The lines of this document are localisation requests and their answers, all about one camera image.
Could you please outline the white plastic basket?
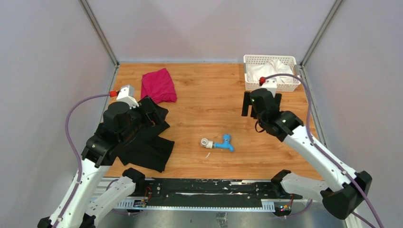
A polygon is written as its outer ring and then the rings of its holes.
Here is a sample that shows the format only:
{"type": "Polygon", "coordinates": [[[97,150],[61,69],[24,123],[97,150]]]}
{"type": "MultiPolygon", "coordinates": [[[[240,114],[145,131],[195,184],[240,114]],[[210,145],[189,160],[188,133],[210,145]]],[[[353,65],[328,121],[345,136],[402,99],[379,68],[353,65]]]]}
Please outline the white plastic basket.
{"type": "Polygon", "coordinates": [[[300,81],[284,74],[293,74],[297,77],[297,62],[293,56],[277,55],[244,55],[244,80],[245,90],[252,91],[260,87],[261,77],[276,75],[267,80],[278,92],[293,92],[300,81]]]}

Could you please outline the black cloth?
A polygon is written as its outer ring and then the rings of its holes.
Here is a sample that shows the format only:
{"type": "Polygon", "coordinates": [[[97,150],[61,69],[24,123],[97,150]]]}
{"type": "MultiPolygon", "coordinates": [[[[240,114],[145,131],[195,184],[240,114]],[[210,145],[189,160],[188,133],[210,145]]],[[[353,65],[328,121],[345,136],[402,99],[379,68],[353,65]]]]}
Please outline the black cloth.
{"type": "Polygon", "coordinates": [[[141,115],[140,126],[124,145],[124,151],[118,158],[123,165],[133,164],[162,173],[174,147],[174,141],[160,137],[161,133],[170,128],[166,121],[169,111],[165,108],[165,121],[160,125],[146,121],[139,107],[132,113],[141,115]]]}

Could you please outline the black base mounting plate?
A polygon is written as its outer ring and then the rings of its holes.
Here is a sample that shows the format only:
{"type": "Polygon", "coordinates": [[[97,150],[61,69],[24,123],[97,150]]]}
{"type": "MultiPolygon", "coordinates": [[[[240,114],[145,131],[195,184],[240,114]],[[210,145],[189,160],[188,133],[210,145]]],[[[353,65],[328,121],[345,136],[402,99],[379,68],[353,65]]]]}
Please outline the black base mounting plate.
{"type": "Polygon", "coordinates": [[[147,206],[190,208],[258,208],[263,200],[290,202],[299,195],[282,192],[269,180],[147,178],[132,193],[147,206]]]}

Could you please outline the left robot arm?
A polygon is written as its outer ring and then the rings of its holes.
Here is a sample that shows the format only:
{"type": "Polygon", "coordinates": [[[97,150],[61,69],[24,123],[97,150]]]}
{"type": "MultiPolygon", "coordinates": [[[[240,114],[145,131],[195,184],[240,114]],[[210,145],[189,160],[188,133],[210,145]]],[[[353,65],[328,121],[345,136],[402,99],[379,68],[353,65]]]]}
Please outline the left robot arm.
{"type": "Polygon", "coordinates": [[[138,106],[122,100],[111,103],[82,153],[75,152],[78,170],[65,197],[53,214],[42,218],[37,227],[95,228],[125,197],[141,196],[145,192],[145,177],[130,168],[113,187],[93,200],[100,181],[116,158],[124,155],[125,147],[141,130],[165,127],[168,112],[148,96],[140,100],[138,106]]]}

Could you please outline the blue water faucet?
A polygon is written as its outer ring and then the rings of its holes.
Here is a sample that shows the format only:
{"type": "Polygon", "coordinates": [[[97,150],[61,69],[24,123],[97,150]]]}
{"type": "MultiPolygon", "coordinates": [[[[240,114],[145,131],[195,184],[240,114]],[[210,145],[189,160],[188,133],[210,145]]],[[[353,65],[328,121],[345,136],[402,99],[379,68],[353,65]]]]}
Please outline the blue water faucet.
{"type": "Polygon", "coordinates": [[[213,143],[214,148],[219,148],[219,149],[226,149],[229,150],[230,152],[234,152],[235,149],[231,145],[231,136],[229,134],[224,134],[223,135],[223,142],[222,143],[213,143]]]}

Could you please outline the white cloth in basket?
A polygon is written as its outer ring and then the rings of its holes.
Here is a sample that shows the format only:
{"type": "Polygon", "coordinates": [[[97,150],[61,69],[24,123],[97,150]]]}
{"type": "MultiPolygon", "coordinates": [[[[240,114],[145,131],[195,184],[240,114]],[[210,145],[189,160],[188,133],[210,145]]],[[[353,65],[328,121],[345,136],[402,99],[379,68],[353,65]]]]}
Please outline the white cloth in basket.
{"type": "Polygon", "coordinates": [[[290,66],[283,64],[280,60],[269,60],[263,65],[253,65],[247,67],[247,80],[258,82],[261,77],[275,74],[293,74],[290,66]]]}

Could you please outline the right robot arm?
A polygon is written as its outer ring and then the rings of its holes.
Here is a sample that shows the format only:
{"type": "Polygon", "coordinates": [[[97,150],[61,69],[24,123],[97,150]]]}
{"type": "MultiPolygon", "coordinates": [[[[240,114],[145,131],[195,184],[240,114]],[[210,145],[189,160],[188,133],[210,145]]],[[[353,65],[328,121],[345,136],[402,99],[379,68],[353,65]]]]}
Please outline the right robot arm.
{"type": "Polygon", "coordinates": [[[272,194],[280,199],[294,194],[321,202],[331,215],[346,219],[364,201],[372,176],[366,171],[357,172],[334,156],[293,112],[280,110],[280,100],[281,94],[273,95],[264,88],[245,92],[241,115],[251,111],[262,132],[293,148],[323,179],[282,170],[271,179],[272,194]]]}

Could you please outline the aluminium frame rail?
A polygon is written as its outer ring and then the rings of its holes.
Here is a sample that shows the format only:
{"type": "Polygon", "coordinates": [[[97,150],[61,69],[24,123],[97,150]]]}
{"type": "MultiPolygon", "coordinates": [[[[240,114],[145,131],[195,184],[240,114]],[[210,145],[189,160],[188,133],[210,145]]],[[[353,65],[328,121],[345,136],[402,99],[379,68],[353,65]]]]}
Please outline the aluminium frame rail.
{"type": "Polygon", "coordinates": [[[352,183],[344,183],[340,190],[334,191],[324,181],[301,177],[288,170],[282,170],[270,182],[231,186],[229,180],[146,181],[142,173],[133,169],[127,170],[113,186],[93,200],[102,177],[102,174],[94,173],[74,181],[60,210],[69,218],[81,219],[84,215],[100,218],[132,195],[144,200],[149,208],[238,210],[261,208],[266,197],[294,195],[322,202],[334,217],[345,219],[362,201],[352,183]]]}

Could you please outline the magenta cloth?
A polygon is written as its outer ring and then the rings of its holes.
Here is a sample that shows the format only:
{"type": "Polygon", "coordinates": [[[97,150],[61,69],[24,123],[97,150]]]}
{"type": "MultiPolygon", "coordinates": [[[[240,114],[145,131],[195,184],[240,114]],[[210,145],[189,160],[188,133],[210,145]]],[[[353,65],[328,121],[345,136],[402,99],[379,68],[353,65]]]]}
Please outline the magenta cloth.
{"type": "Polygon", "coordinates": [[[156,104],[177,101],[174,83],[166,68],[149,72],[142,76],[141,99],[146,96],[152,98],[156,104]]]}

